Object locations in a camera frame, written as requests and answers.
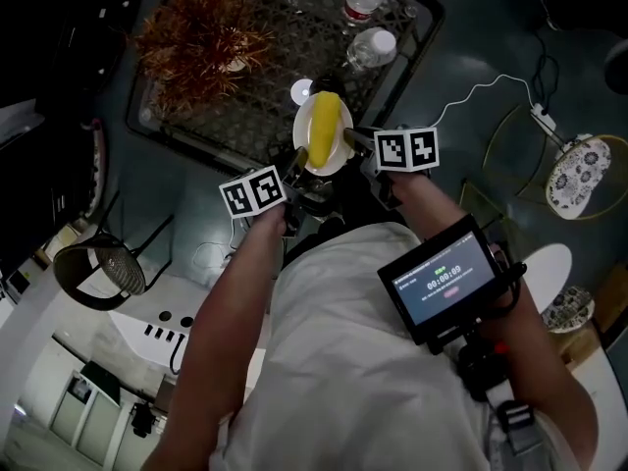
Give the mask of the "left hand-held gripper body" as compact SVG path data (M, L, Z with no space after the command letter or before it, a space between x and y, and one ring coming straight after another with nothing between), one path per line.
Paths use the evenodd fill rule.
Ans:
M296 189L268 166L222 183L219 190L231 219L256 217L278 204L285 204L284 237L297 237L303 226L304 211L298 205Z

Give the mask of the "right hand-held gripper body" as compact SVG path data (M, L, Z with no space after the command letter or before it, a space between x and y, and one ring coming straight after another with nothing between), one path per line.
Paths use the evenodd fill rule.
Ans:
M373 129L375 151L363 152L360 172L380 204L391 211L400 205L393 195L389 173L424 174L440 165L436 127L420 129Z

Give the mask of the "white oval plate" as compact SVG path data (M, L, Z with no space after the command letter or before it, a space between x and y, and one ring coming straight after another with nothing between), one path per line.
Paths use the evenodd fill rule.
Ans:
M304 147L309 150L311 115L317 94L310 96L296 112L292 127L292 142L295 149ZM330 156L326 165L322 168L315 168L307 162L305 169L318 177L331 176L338 172L349 159L354 156L354 150L350 144L344 140L343 131L352 129L353 121L351 114L344 104L340 102L340 117L337 123L335 140L331 148Z

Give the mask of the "yellow corn cob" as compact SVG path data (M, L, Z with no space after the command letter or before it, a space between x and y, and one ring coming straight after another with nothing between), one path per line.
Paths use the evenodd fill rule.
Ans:
M311 111L308 154L312 167L322 168L326 165L339 119L340 97L329 91L319 92Z

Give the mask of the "person's right forearm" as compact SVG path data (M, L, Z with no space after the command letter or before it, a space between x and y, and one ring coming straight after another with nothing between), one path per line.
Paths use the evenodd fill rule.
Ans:
M401 214L421 239L429 239L466 216L449 196L421 174L391 173ZM553 346L529 289L506 316L484 322L483 337L507 347L508 379L515 397L549 417L565 438L581 471L589 471L599 439L598 416L584 387Z

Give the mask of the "person's left forearm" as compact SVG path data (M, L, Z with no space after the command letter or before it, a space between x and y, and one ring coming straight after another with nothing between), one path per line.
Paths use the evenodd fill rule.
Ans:
M285 208L259 215L195 317L165 431L141 471L208 471L222 422L243 405L271 300Z

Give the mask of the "dark lattice tray table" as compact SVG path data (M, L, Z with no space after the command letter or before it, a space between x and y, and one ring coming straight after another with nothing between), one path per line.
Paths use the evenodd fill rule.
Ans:
M346 51L361 26L344 14L345 0L245 0L251 21L273 33L263 65L242 70L237 91L187 112L164 114L156 84L140 70L127 110L135 132L222 171L284 163L294 150L297 112L290 91L300 79L337 90L356 125L382 126L441 27L438 0L385 0L369 19L396 38L396 56L355 71Z

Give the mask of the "red-label bottle white cap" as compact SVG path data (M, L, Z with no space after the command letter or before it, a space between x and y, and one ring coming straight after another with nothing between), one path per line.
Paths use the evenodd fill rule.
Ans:
M358 72L387 65L395 56L395 36L378 26L358 33L346 51L348 64Z

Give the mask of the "white power strip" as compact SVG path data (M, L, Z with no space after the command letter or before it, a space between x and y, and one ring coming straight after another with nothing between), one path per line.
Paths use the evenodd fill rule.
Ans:
M556 129L556 122L549 115L549 112L540 104L535 103L530 109L530 115L533 121L541 128L541 130L547 135L554 135Z

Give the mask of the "orange dried plant white vase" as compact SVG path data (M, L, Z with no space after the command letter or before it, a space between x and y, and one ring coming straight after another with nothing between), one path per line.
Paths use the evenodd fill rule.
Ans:
M240 72L263 65L272 38L245 0L167 0L135 43L159 110L177 114L235 93Z

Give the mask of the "black wicker chair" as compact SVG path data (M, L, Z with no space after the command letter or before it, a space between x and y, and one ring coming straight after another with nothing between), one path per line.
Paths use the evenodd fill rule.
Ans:
M123 240L105 231L105 224L117 200L117 197L111 200L92 237L61 249L52 263L53 274L60 288L77 303L95 311L115 310L130 297L145 294L173 262L169 258L153 279L148 281L138 257L160 233L173 224L175 217L168 216L141 246L130 249ZM98 271L118 289L116 294L94 296L80 288Z

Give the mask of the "white cabinet black slots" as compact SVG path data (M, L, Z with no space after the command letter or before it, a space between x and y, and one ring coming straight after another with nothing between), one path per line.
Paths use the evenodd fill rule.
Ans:
M178 375L188 334L150 324L117 311L111 311L109 316L136 355L167 368L172 376Z

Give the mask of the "white round stool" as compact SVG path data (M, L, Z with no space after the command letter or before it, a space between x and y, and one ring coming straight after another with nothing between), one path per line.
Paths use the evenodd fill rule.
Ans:
M524 259L524 280L542 314L565 286L572 267L571 250L562 243L545 245Z

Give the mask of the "person's white shirt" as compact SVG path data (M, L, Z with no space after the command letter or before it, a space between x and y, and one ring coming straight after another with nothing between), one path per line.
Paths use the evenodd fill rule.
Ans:
M451 360L408 336L377 272L417 243L374 224L282 270L259 379L210 471L580 471L543 414L539 446L515 457Z

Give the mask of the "black monitor mount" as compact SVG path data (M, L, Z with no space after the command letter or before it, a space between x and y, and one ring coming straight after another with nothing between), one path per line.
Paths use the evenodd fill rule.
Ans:
M507 380L507 345L484 339L478 333L465 337L457 356L457 373L476 401L489 400L487 392Z

